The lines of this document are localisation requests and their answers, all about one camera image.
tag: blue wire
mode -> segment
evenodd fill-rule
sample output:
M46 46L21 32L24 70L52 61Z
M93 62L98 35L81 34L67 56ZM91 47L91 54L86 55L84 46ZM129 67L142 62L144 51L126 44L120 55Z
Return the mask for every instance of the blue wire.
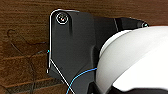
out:
M85 73L87 73L87 72L94 71L94 70L97 70L97 68L90 69L90 70L86 70L86 71L80 73L79 75L77 75L75 78L73 78L73 80L71 81L71 84L70 84L69 87L68 87L68 90L67 90L66 94L68 94L69 89L71 88L71 85L72 85L72 83L74 82L74 80L75 80L76 78L78 78L79 76L81 76L81 75L83 75L83 74L85 74Z

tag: brown wall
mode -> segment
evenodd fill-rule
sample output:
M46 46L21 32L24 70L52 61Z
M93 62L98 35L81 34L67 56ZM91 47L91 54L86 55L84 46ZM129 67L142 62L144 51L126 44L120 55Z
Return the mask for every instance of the brown wall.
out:
M1 85L13 87L31 82L32 78L26 59L11 46L7 31L17 31L29 43L48 42L49 15L58 8L110 18L132 17L142 19L151 26L168 25L168 0L0 0ZM28 45L13 31L10 36L26 56L48 48L46 44ZM32 62L36 70L36 80L50 80L46 74L46 54L34 55ZM65 88L63 92L67 88L55 87L58 90Z

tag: white helmet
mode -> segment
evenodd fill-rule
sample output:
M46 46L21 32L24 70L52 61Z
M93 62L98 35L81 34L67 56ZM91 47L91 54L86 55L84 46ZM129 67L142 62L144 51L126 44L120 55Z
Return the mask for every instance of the white helmet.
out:
M103 45L96 72L102 94L111 86L168 90L168 26L122 31Z

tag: white dome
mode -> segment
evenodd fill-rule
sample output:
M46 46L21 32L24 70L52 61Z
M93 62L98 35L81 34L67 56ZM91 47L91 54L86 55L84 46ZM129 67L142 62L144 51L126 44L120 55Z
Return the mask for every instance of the white dome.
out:
M102 94L111 85L122 91L168 90L165 85L168 84L168 26L132 30L103 49L96 72L96 84Z

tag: cable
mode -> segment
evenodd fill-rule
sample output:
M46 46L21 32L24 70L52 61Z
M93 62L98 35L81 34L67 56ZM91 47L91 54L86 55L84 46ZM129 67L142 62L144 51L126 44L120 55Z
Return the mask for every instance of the cable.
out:
M9 94L12 94L12 93L10 93L9 90L8 90L6 87L4 87L3 85L0 85L0 87L4 88Z
M94 71L94 70L97 70L97 68L90 69L90 70L86 70L86 71L80 73L79 75L77 75L75 78L73 78L72 81L71 81L71 83L70 83L70 85L69 85L69 87L68 87L68 90L67 90L66 94L68 94L69 89L71 88L72 83L74 82L75 79L77 79L79 76L81 76L81 75L83 75L83 74L85 74L85 73L87 73L87 72Z
M32 63L32 61L31 61L31 58L34 56L34 55L36 55L36 54L39 54L39 53L42 53L42 52L44 52L45 50L42 50L42 51L38 51L38 52L36 52L36 53L34 53L34 54L32 54L30 57L27 57L26 55L24 55L20 50L19 50L19 48L17 48L17 46L12 42L12 40L10 39L10 36L9 36L9 32L10 31L15 31L15 30L13 30L13 29L9 29L8 31L7 31L7 37L8 37L8 40L9 40L9 42L10 42L10 44L13 46L13 48L15 49L15 50L17 50L22 56L24 56L24 58L27 60L27 62L28 62L28 64L30 65L30 68L31 68L31 72L32 72L32 87L31 87L31 89L30 89L30 94L33 94L33 91L34 91L34 87L35 87L35 80L36 80L36 71L35 71L35 69L34 69L34 66L33 66L33 63ZM19 33L17 33L16 31L15 31L15 33L16 34L18 34L27 44L29 44L29 45L36 45L36 44L46 44L47 42L40 42L40 43L34 43L34 44L32 44L32 43L29 43L29 42L27 42Z
M61 75L62 79L65 81L65 83L67 84L67 86L69 86L68 82L66 81L65 77L63 76L63 74L61 73L61 71L58 69L58 67L56 66L56 64L54 63L54 61L52 59L50 61L54 65L54 67L56 68L56 70L58 71L58 73Z

